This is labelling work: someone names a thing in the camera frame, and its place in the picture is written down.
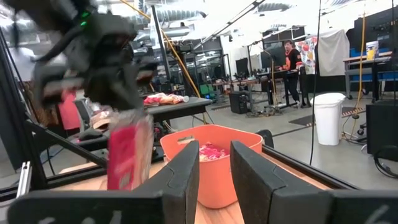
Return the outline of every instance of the black speaker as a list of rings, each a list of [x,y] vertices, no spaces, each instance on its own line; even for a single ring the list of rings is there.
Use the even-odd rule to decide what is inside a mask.
[[[245,114],[248,112],[248,94],[245,91],[234,91],[229,94],[229,104],[232,113]]]
[[[366,105],[366,135],[368,138],[368,154],[374,155],[386,146],[398,147],[398,100],[380,100]],[[398,161],[396,150],[383,150],[379,157]]]

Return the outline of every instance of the orange bin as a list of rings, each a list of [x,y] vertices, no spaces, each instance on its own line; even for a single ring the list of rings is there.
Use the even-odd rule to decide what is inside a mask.
[[[230,149],[232,140],[241,141],[257,153],[262,148],[262,137],[258,134],[207,124],[164,136],[160,144],[166,160],[173,159],[192,140],[198,141],[200,146],[211,142],[226,150]],[[237,200],[229,156],[200,162],[198,201],[208,208],[223,208]]]

